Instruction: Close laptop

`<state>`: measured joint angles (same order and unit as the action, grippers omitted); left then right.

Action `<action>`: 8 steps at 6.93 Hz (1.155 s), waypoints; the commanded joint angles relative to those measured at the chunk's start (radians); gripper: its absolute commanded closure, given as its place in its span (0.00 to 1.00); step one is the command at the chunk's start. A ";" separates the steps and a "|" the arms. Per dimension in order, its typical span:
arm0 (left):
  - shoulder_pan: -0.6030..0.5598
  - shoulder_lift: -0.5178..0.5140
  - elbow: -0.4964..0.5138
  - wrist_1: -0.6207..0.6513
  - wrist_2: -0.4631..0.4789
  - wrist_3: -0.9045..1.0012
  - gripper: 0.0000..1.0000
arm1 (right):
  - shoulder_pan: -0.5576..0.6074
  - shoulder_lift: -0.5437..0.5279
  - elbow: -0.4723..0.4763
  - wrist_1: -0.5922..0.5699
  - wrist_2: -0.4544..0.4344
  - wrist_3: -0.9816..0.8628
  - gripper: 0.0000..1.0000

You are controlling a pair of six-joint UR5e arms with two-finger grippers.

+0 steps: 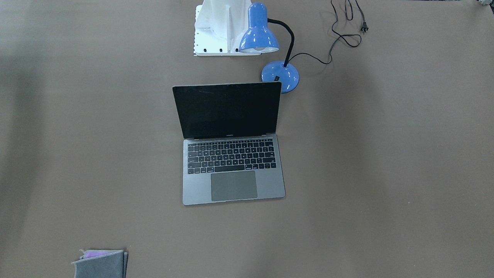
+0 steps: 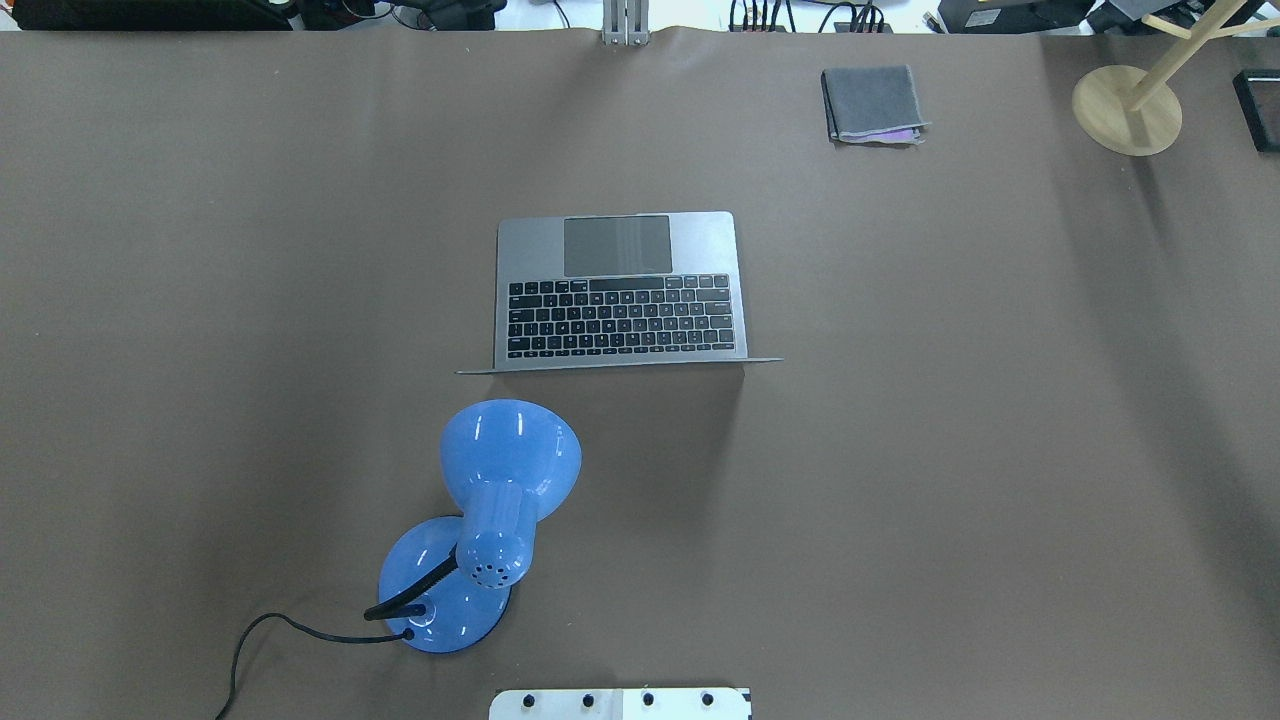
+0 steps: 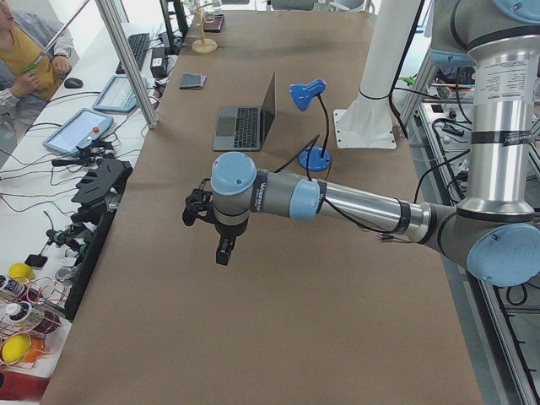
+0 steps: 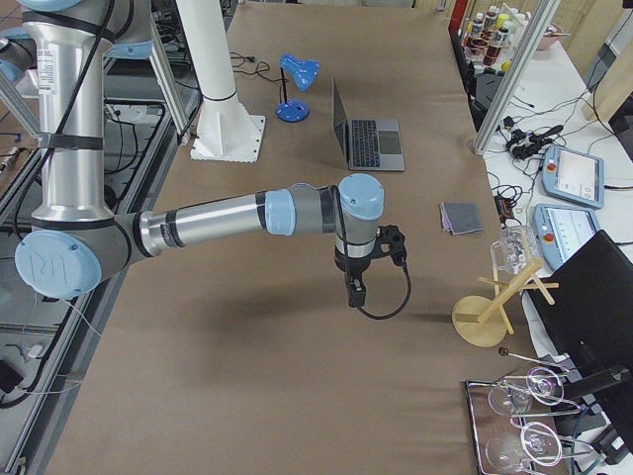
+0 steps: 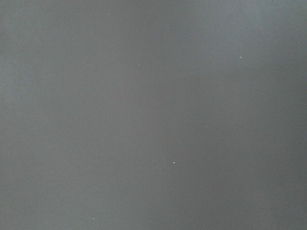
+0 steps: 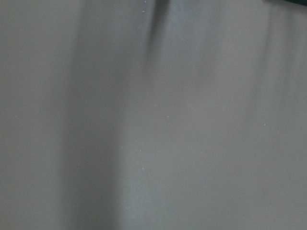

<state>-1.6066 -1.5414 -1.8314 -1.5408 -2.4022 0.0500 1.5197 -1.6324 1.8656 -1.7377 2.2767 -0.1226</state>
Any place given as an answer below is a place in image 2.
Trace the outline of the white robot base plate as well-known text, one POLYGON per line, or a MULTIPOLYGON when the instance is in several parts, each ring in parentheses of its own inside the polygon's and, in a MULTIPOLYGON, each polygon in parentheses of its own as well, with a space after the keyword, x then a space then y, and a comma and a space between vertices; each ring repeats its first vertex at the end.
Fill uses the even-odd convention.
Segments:
POLYGON ((751 719, 749 689, 635 687, 502 691, 489 719, 751 719))

